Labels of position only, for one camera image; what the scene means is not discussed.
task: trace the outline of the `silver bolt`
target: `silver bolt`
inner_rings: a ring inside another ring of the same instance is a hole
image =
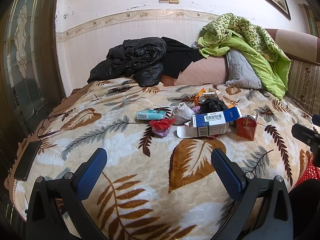
[[[40,177],[38,177],[37,179],[36,179],[36,182],[41,182],[42,181],[42,177],[40,176]]]
[[[281,176],[279,176],[279,175],[276,176],[276,179],[277,179],[277,181],[279,181],[279,182],[282,182],[282,181],[283,181],[283,178],[282,178]]]
[[[64,175],[64,178],[65,178],[65,179],[71,179],[72,176],[73,176],[72,172],[68,172],[68,173],[66,173],[66,174]]]
[[[254,178],[254,174],[251,173],[251,172],[247,172],[247,173],[245,174],[245,176],[246,176],[248,179],[253,179],[253,178]]]

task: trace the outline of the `gray quilted cushion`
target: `gray quilted cushion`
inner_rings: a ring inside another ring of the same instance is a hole
[[[230,49],[227,52],[227,63],[229,80],[226,82],[226,85],[228,87],[266,89],[252,66],[239,50]]]

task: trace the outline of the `smartphone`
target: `smartphone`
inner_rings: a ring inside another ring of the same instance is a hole
[[[28,179],[29,172],[31,170],[31,166],[33,163],[33,160],[36,157],[36,154],[38,153],[41,146],[41,141],[34,141],[30,142],[25,149],[19,164],[17,166],[17,169],[14,173],[14,178],[17,180],[26,181]]]

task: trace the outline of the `red net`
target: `red net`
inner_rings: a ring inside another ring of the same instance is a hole
[[[307,179],[319,179],[320,180],[320,168],[317,168],[312,164],[313,159],[310,160],[306,170],[302,174],[302,176],[298,179],[296,185],[299,185],[300,183],[304,182]]]

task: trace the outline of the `green quilt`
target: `green quilt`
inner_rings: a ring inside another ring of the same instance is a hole
[[[281,99],[287,91],[291,60],[269,33],[246,18],[223,14],[203,27],[207,33],[199,38],[200,53],[222,56],[231,48],[239,49],[267,90]]]

